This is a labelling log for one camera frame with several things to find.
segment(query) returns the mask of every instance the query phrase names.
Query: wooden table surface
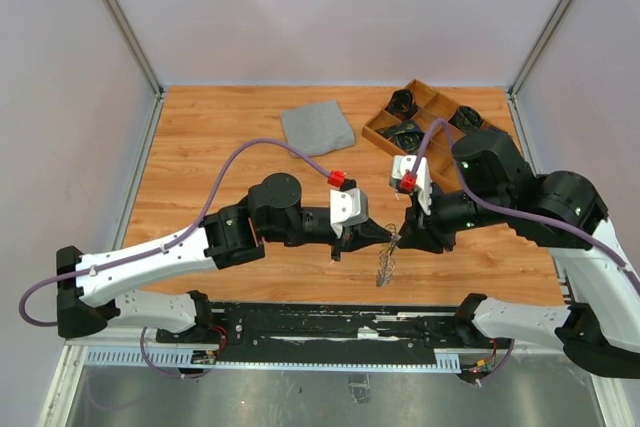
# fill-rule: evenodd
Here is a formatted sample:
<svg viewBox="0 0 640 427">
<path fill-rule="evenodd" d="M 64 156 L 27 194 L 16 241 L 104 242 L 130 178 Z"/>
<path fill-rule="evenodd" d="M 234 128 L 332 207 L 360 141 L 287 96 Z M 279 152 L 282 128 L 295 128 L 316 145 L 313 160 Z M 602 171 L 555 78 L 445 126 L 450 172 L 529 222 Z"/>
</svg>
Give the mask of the wooden table surface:
<svg viewBox="0 0 640 427">
<path fill-rule="evenodd" d="M 280 114 L 335 99 L 356 133 L 356 145 L 316 157 L 344 170 L 369 197 L 380 225 L 402 224 L 407 199 L 388 186 L 391 156 L 363 139 L 364 123 L 386 102 L 391 87 L 172 87 L 168 93 L 125 245 L 185 227 L 198 214 L 229 154 L 255 137 L 284 139 Z M 441 89 L 514 133 L 504 93 L 496 88 Z M 328 206 L 329 186 L 300 159 L 276 146 L 254 146 L 238 157 L 211 212 L 235 204 L 274 172 L 302 183 L 303 205 Z M 458 304 L 470 292 L 538 305 L 562 303 L 551 258 L 504 226 L 458 234 L 453 252 L 396 251 L 391 283 L 375 286 L 378 246 L 345 253 L 331 263 L 329 246 L 267 244 L 266 258 L 223 271 L 190 274 L 149 288 L 163 293 L 197 289 L 217 300 Z"/>
</svg>

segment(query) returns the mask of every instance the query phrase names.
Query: cable connector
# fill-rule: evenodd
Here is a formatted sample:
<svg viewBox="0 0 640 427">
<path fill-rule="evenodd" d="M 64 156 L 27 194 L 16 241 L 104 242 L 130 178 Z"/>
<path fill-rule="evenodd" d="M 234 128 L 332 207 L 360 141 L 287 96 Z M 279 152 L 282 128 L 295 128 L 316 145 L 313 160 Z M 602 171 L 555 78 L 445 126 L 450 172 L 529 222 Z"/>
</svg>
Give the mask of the cable connector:
<svg viewBox="0 0 640 427">
<path fill-rule="evenodd" d="M 329 175 L 329 177 L 327 178 L 327 184 L 340 188 L 342 187 L 342 184 L 344 184 L 344 180 L 344 172 L 340 172 L 339 170 L 332 170 L 331 175 Z"/>
<path fill-rule="evenodd" d="M 398 190 L 405 194 L 410 194 L 411 192 L 413 192 L 413 189 L 415 189 L 417 180 L 417 176 L 411 177 L 411 172 L 405 172 L 404 177 L 402 177 L 402 180 L 398 185 Z"/>
</svg>

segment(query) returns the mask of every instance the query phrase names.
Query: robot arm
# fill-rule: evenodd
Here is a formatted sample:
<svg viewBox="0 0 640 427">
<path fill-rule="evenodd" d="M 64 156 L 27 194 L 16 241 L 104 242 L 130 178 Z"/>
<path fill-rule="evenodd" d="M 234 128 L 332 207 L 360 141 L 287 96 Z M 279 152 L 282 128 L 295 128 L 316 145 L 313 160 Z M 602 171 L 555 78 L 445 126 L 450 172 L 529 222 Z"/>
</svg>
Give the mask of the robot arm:
<svg viewBox="0 0 640 427">
<path fill-rule="evenodd" d="M 577 365 L 598 375 L 640 378 L 640 280 L 617 242 L 595 187 L 572 172 L 534 175 L 512 139 L 503 133 L 467 134 L 454 145 L 452 155 L 479 201 L 465 191 L 444 193 L 431 182 L 426 159 L 421 159 L 407 188 L 407 171 L 417 159 L 394 158 L 391 185 L 411 197 L 397 247 L 443 253 L 453 249 L 461 230 L 506 223 L 518 235 L 549 249 L 584 302 L 535 307 L 470 294 L 454 316 L 455 336 L 466 345 L 474 345 L 479 338 L 525 340 L 562 349 Z M 491 206 L 569 224 L 610 246 L 622 259 L 618 263 L 626 265 L 616 265 L 584 236 L 526 215 L 497 212 Z M 206 295 L 167 296 L 134 289 L 175 275 L 258 260 L 265 256 L 264 242 L 288 247 L 326 244 L 331 246 L 331 257 L 339 259 L 341 252 L 387 243 L 391 238 L 369 219 L 367 198 L 354 181 L 331 191 L 330 207 L 302 207 L 300 184 L 287 174 L 267 177 L 237 204 L 206 216 L 182 243 L 164 247 L 180 233 L 104 254 L 61 249 L 58 274 L 83 269 L 90 273 L 58 283 L 60 336 L 86 336 L 111 324 L 146 325 L 202 342 L 214 325 Z M 149 249 L 160 253 L 109 270 L 93 270 Z"/>
<path fill-rule="evenodd" d="M 593 184 L 573 172 L 534 175 L 506 134 L 468 134 L 454 145 L 452 155 L 464 182 L 482 200 L 569 224 L 609 246 L 625 264 L 617 265 L 602 250 L 560 228 L 487 209 L 465 191 L 443 193 L 430 182 L 423 160 L 409 192 L 412 205 L 398 248 L 442 253 L 453 249 L 456 232 L 506 223 L 549 250 L 584 302 L 535 307 L 471 294 L 456 314 L 461 335 L 533 342 L 563 350 L 589 372 L 639 378 L 640 281 Z M 397 190 L 402 191 L 405 172 L 415 161 L 412 156 L 394 159 L 391 184 Z"/>
<path fill-rule="evenodd" d="M 102 254 L 82 254 L 73 246 L 60 249 L 58 274 L 85 269 L 89 274 L 58 283 L 59 335 L 82 337 L 107 325 L 204 332 L 212 325 L 206 295 L 190 292 L 170 296 L 135 289 L 177 275 L 261 259 L 265 241 L 287 247 L 327 244 L 335 260 L 342 252 L 389 242 L 391 233 L 369 219 L 367 197 L 355 182 L 346 182 L 343 188 L 331 191 L 330 207 L 302 207 L 298 180 L 288 174 L 273 174 L 251 187 L 237 204 L 206 216 L 190 236 L 171 248 L 165 246 L 183 230 Z M 95 270 L 107 262 L 135 258 L 152 249 L 161 253 Z"/>
</svg>

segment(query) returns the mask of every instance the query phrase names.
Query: folded gray towel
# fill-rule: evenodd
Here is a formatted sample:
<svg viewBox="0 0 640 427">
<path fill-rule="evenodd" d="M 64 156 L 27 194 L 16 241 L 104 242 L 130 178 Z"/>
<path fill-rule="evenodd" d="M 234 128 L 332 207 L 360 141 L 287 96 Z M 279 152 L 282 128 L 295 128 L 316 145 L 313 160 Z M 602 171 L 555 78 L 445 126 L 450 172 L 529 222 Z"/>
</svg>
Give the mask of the folded gray towel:
<svg viewBox="0 0 640 427">
<path fill-rule="evenodd" d="M 287 110 L 280 119 L 287 142 L 310 156 L 346 149 L 356 143 L 353 129 L 335 100 Z"/>
</svg>

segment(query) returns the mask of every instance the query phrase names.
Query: purple cable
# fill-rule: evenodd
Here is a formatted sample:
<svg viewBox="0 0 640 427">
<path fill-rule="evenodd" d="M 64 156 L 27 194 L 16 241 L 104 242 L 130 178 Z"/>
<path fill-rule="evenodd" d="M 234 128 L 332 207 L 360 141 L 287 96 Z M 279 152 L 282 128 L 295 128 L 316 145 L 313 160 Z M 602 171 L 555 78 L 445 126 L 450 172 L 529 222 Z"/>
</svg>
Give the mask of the purple cable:
<svg viewBox="0 0 640 427">
<path fill-rule="evenodd" d="M 495 377 L 496 374 L 498 372 L 500 372 L 504 368 L 504 366 L 507 363 L 507 361 L 511 358 L 511 354 L 513 353 L 513 347 L 515 345 L 516 345 L 516 341 L 514 339 L 511 339 L 511 344 L 509 344 L 509 348 L 507 349 L 507 353 L 504 354 L 504 357 L 502 358 L 500 363 L 498 365 L 496 365 L 496 367 L 491 372 L 489 372 L 482 379 L 480 379 L 480 385 L 481 386 L 484 386 L 484 384 L 486 384 L 489 380 L 491 380 L 493 377 Z"/>
<path fill-rule="evenodd" d="M 180 234 L 175 239 L 167 242 L 167 244 L 164 246 L 165 249 L 170 249 L 171 247 L 173 247 L 175 245 L 178 245 L 180 242 L 184 241 L 184 239 L 189 237 L 198 228 L 198 225 L 200 225 L 200 222 L 202 221 L 204 216 L 207 215 L 207 212 L 209 212 L 209 208 L 211 207 L 211 204 L 213 203 L 213 198 L 215 197 L 216 193 L 218 192 L 218 188 L 220 187 L 220 184 L 222 183 L 222 179 L 224 178 L 224 175 L 227 173 L 227 170 L 229 170 L 229 167 L 231 166 L 231 163 L 245 149 L 247 149 L 247 148 L 249 148 L 249 147 L 251 147 L 252 145 L 255 145 L 255 144 L 272 144 L 272 145 L 277 145 L 277 146 L 283 147 L 283 148 L 287 149 L 289 152 L 293 152 L 294 154 L 296 154 L 298 157 L 300 157 L 302 160 L 307 162 L 311 167 L 316 169 L 323 176 L 328 178 L 331 175 L 329 173 L 329 171 L 327 171 L 326 169 L 322 168 L 322 166 L 320 166 L 316 161 L 311 159 L 311 157 L 309 157 L 307 154 L 305 154 L 304 152 L 301 152 L 300 150 L 296 149 L 295 147 L 292 147 L 291 145 L 287 144 L 286 142 L 284 142 L 282 140 L 269 139 L 269 138 L 266 138 L 266 137 L 261 137 L 261 138 L 258 138 L 258 139 L 250 140 L 249 142 L 247 142 L 247 143 L 241 145 L 240 147 L 238 147 L 229 156 L 227 161 L 222 166 L 222 169 L 220 169 L 220 172 L 218 173 L 218 177 L 216 178 L 216 181 L 213 184 L 213 188 L 211 189 L 211 192 L 209 193 L 209 197 L 207 198 L 207 201 L 205 202 L 204 207 L 200 211 L 200 214 L 198 214 L 198 217 L 196 218 L 196 220 L 189 227 L 187 227 L 187 229 L 182 234 Z M 139 254 L 131 255 L 129 257 L 124 257 L 124 258 L 118 259 L 118 260 L 112 260 L 111 262 L 106 262 L 106 263 L 104 263 L 102 265 L 98 265 L 97 267 L 94 268 L 94 270 L 96 272 L 101 272 L 103 270 L 112 269 L 113 267 L 118 267 L 119 265 L 124 265 L 124 264 L 127 264 L 129 262 L 135 262 L 137 260 L 146 259 L 147 257 L 151 257 L 152 255 L 156 255 L 156 254 L 159 254 L 161 252 L 162 252 L 162 249 L 160 247 L 156 247 L 155 249 L 150 249 L 150 250 L 147 250 L 145 252 L 140 252 Z M 32 285 L 31 287 L 29 287 L 27 289 L 27 291 L 20 298 L 20 302 L 18 304 L 18 312 L 20 313 L 20 317 L 22 317 L 22 319 L 25 322 L 27 322 L 27 323 L 29 323 L 31 325 L 35 325 L 36 327 L 55 327 L 56 325 L 58 325 L 57 322 L 43 322 L 41 320 L 37 320 L 37 319 L 34 319 L 33 317 L 31 317 L 27 313 L 27 309 L 26 309 L 27 300 L 36 291 L 40 290 L 41 288 L 43 288 L 43 287 L 45 287 L 45 286 L 47 286 L 49 284 L 53 284 L 54 282 L 60 282 L 62 280 L 73 279 L 75 277 L 80 277 L 81 275 L 88 274 L 90 271 L 91 271 L 91 269 L 81 269 L 81 270 L 77 270 L 75 272 L 69 272 L 69 273 L 66 273 L 66 274 L 56 275 L 54 277 L 50 277 L 48 279 L 41 280 L 40 282 Z"/>
<path fill-rule="evenodd" d="M 431 140 L 431 137 L 433 137 L 433 135 L 435 134 L 435 132 L 436 132 L 436 130 L 438 128 L 438 126 L 440 126 L 440 125 L 442 125 L 442 127 L 444 128 L 445 133 L 447 134 L 447 140 L 449 142 L 449 148 L 450 149 L 453 148 L 454 140 L 453 140 L 453 136 L 451 134 L 451 129 L 449 127 L 448 122 L 446 120 L 442 119 L 442 118 L 436 119 L 431 123 L 431 125 L 429 126 L 429 129 L 425 133 L 425 135 L 424 135 L 424 137 L 422 139 L 422 143 L 420 144 L 420 148 L 418 149 L 418 153 L 416 154 L 417 155 L 416 158 L 422 159 L 422 157 L 424 156 L 425 151 L 427 150 L 427 145 L 429 144 L 429 141 Z M 420 163 L 421 162 L 414 162 L 413 168 L 411 169 L 411 176 L 412 177 L 415 177 L 416 171 L 418 170 L 418 167 L 419 167 Z M 561 220 L 553 219 L 551 217 L 545 217 L 544 215 L 532 214 L 530 212 L 522 212 L 520 210 L 510 209 L 510 208 L 507 208 L 507 207 L 502 207 L 502 206 L 495 205 L 495 204 L 492 204 L 490 202 L 487 202 L 486 200 L 481 199 L 480 197 L 478 197 L 469 188 L 469 186 L 465 182 L 464 177 L 462 175 L 462 172 L 460 172 L 460 168 L 458 167 L 458 164 L 456 162 L 454 162 L 453 165 L 455 166 L 456 173 L 458 174 L 458 178 L 460 179 L 460 184 L 462 185 L 462 189 L 464 190 L 465 194 L 467 194 L 469 196 L 469 198 L 471 200 L 473 200 L 476 204 L 478 204 L 480 207 L 484 207 L 487 210 L 491 210 L 493 212 L 497 212 L 498 214 L 508 215 L 510 217 L 517 217 L 519 219 L 524 219 L 524 220 L 530 220 L 532 222 L 539 222 L 541 224 L 549 225 L 551 227 L 555 227 L 557 229 L 564 230 L 565 232 L 569 232 L 570 234 L 573 234 L 576 237 L 579 237 L 580 239 L 584 240 L 585 242 L 587 242 L 587 243 L 593 245 L 594 247 L 600 249 L 602 252 L 607 254 L 607 256 L 611 260 L 613 260 L 618 266 L 624 267 L 626 265 L 625 260 L 620 255 L 618 255 L 618 253 L 615 250 L 613 250 L 611 247 L 609 247 L 607 244 L 605 244 L 604 242 L 601 242 L 600 240 L 592 237 L 591 235 L 587 234 L 583 230 L 580 230 L 579 228 L 574 227 L 571 224 L 568 224 L 568 223 L 563 222 Z"/>
<path fill-rule="evenodd" d="M 149 358 L 149 354 L 147 354 L 147 351 L 144 349 L 144 336 L 146 335 L 146 333 L 147 333 L 147 327 L 144 327 L 142 329 L 142 333 L 140 334 L 140 354 L 142 354 L 142 360 L 144 360 L 144 363 L 147 364 L 147 367 L 149 367 L 154 372 L 157 372 L 160 375 L 164 375 L 165 377 L 170 377 L 172 379 L 199 379 L 200 377 L 204 377 L 205 375 L 207 375 L 209 372 L 213 370 L 213 369 L 206 369 L 201 374 L 177 374 L 174 372 L 167 372 L 166 370 L 161 369 L 160 367 L 154 365 L 153 362 L 151 362 L 151 359 Z"/>
</svg>

